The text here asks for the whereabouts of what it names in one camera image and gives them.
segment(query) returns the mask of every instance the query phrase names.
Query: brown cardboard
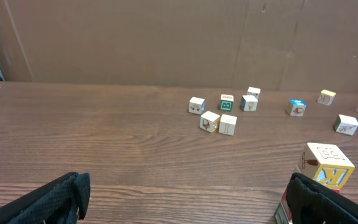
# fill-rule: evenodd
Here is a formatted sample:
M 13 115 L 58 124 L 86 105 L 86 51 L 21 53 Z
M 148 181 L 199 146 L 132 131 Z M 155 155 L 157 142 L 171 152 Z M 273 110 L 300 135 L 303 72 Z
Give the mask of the brown cardboard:
M 3 0 L 0 0 L 0 68 L 7 81 L 31 81 L 9 10 Z
M 358 92 L 357 0 L 0 0 L 7 80 Z

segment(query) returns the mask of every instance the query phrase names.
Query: blue picture on block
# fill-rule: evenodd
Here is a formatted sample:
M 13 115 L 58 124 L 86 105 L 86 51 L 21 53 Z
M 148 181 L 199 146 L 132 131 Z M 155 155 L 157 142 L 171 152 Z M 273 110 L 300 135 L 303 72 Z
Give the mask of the blue picture on block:
M 291 103 L 295 106 L 306 106 L 306 103 L 302 100 L 291 100 Z

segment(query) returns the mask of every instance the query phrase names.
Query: cardboard wall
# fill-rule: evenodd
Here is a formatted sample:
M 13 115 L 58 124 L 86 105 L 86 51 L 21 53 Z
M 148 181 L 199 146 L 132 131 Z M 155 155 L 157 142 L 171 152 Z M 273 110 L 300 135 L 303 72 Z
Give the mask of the cardboard wall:
M 8 80 L 358 92 L 358 0 L 0 0 L 0 26 Z

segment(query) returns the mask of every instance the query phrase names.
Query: table surface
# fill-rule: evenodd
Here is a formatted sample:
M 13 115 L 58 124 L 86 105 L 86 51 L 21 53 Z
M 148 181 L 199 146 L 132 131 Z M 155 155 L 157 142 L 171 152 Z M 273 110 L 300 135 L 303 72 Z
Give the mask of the table surface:
M 358 94 L 262 91 L 256 112 L 244 90 L 159 86 L 0 83 L 0 207 L 61 175 L 89 172 L 81 223 L 271 223 L 307 142 L 336 144 L 356 169 L 342 194 L 358 203 L 358 130 L 333 131 L 355 116 Z M 192 96 L 218 110 L 234 95 L 234 136 L 199 128 Z M 286 114 L 290 98 L 308 105 Z

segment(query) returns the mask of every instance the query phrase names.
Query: wood grain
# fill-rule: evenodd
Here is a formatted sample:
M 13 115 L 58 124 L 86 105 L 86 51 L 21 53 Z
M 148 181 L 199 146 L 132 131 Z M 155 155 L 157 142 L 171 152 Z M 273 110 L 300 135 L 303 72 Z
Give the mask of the wood grain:
M 0 206 L 69 171 L 91 174 L 82 223 L 268 223 L 307 142 L 338 145 L 356 169 L 342 194 L 358 203 L 358 131 L 333 131 L 355 116 L 358 94 L 263 91 L 255 113 L 246 90 L 0 83 Z M 216 113 L 235 97 L 233 137 L 198 127 L 192 96 Z M 284 111 L 290 98 L 305 116 Z

